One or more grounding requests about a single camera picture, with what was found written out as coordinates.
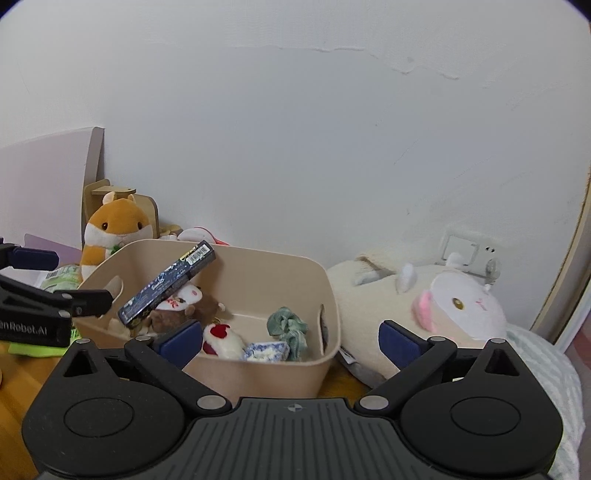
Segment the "red white small plush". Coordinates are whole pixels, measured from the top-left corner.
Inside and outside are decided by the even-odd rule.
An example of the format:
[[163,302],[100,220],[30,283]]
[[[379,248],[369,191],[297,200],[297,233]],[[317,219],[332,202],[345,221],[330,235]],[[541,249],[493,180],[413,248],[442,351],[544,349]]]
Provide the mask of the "red white small plush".
[[226,360],[242,360],[245,348],[242,337],[232,331],[228,324],[211,324],[204,329],[202,350],[207,355]]

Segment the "brown monkey plush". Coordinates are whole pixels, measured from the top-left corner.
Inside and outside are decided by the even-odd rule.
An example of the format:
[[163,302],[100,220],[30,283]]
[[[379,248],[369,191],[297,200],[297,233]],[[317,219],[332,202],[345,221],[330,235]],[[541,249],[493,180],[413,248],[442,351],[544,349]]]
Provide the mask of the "brown monkey plush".
[[223,303],[188,282],[149,313],[146,326],[156,334],[168,333],[192,320],[205,327],[224,311]]

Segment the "dark long snack box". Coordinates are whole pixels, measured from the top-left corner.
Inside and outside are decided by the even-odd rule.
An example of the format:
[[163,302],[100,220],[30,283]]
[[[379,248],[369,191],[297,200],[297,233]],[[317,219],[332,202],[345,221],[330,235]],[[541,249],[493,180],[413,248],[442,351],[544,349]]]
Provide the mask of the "dark long snack box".
[[214,248],[207,241],[193,246],[128,300],[118,310],[118,319],[127,329],[135,328],[162,301],[214,262],[215,258]]

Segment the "blue white tissue pack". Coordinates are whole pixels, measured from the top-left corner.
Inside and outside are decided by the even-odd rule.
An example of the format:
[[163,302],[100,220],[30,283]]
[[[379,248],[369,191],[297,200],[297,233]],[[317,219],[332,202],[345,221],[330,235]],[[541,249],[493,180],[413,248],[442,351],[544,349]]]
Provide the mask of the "blue white tissue pack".
[[254,342],[243,352],[243,359],[250,362],[277,363],[287,361],[290,346],[287,342]]

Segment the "green knitted scrunchie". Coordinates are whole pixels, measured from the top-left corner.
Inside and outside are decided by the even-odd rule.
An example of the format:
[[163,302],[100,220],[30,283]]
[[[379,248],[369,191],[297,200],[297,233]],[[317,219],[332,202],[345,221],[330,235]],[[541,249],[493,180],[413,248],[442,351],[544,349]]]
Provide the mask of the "green knitted scrunchie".
[[286,342],[290,353],[287,359],[301,361],[308,351],[308,324],[287,307],[280,307],[266,321],[267,333]]

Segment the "green snack bag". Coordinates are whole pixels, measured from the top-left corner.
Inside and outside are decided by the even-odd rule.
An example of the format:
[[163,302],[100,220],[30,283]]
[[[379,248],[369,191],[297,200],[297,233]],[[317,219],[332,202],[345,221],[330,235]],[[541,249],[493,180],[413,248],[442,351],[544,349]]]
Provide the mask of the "green snack bag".
[[72,325],[73,301],[81,283],[76,264],[51,272],[1,271],[1,339],[8,352],[32,357],[61,357],[80,335]]

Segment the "small cream plush in bin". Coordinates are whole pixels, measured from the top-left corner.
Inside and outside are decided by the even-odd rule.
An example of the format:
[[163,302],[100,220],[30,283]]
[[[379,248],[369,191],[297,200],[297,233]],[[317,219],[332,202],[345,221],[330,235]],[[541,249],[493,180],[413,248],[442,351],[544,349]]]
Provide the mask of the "small cream plush in bin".
[[144,322],[141,322],[136,327],[129,329],[123,325],[120,320],[111,318],[108,323],[107,331],[111,335],[121,337],[124,340],[129,340],[137,336],[148,335],[150,333],[150,328],[146,326]]

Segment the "large cream sheep plush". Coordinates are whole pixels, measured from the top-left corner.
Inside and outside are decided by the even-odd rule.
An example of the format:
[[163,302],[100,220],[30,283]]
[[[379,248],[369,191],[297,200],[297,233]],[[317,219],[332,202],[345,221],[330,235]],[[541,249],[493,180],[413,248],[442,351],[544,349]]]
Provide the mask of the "large cream sheep plush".
[[341,360],[356,379],[376,387],[401,366],[379,347],[381,323],[392,320],[423,339],[444,336],[480,348],[503,338],[507,320],[490,286],[458,268],[414,265],[384,254],[365,254],[328,270],[341,318]]

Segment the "lilac board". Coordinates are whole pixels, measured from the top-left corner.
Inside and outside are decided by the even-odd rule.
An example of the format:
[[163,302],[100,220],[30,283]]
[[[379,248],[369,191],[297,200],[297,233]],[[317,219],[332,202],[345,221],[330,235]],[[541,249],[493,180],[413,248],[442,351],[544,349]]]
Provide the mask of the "lilac board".
[[1,237],[77,264],[84,187],[97,180],[104,129],[86,127],[1,149]]

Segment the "beige plastic storage bin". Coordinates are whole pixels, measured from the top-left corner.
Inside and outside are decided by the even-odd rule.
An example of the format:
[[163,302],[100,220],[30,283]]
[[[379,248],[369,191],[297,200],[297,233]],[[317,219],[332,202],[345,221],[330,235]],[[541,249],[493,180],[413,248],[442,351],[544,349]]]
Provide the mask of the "beige plastic storage bin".
[[[83,290],[106,289],[114,297],[100,318],[77,320],[79,333],[101,348],[118,348],[129,338],[116,326],[123,305],[193,248],[191,242],[139,240],[102,262],[82,281]],[[214,260],[191,282],[221,302],[216,316],[221,337],[206,330],[200,352],[184,372],[238,402],[242,397],[314,398],[341,346],[341,321],[328,273],[311,259],[287,254],[213,246]],[[287,313],[307,325],[305,345],[290,360],[287,340],[267,321]]]

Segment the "orange hamster plush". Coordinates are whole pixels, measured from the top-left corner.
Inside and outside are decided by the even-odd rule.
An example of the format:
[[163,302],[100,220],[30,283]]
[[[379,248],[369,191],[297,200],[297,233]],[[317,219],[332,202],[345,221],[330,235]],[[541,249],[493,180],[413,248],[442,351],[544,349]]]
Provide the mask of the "orange hamster plush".
[[150,225],[143,227],[135,203],[130,200],[104,200],[103,206],[89,219],[84,230],[80,258],[81,280],[85,281],[106,259],[125,245],[151,239]]

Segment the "white red plush behind bin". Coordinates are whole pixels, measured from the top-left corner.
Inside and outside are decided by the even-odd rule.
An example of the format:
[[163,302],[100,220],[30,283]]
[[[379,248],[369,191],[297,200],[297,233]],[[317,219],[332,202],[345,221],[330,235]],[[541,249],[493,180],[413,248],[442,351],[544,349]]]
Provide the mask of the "white red plush behind bin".
[[177,235],[178,241],[200,243],[201,241],[207,241],[211,245],[222,245],[228,246],[228,242],[224,242],[218,239],[211,233],[207,228],[197,226],[183,230]]

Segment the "light green striped blanket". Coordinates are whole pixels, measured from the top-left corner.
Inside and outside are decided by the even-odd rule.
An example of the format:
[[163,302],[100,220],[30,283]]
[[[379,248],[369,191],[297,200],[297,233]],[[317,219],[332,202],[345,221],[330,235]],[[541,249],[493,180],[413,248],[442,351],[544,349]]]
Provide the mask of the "light green striped blanket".
[[579,479],[578,451],[586,425],[578,373],[564,353],[529,330],[508,324],[507,339],[545,389],[563,421],[563,437],[550,476]]

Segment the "white wall socket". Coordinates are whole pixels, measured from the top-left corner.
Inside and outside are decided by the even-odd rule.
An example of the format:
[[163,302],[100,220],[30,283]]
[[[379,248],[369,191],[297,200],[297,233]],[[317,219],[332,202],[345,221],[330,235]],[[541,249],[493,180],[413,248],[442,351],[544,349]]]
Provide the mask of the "white wall socket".
[[450,264],[455,268],[494,284],[501,275],[503,248],[488,238],[472,238],[447,233],[441,244],[436,263]]

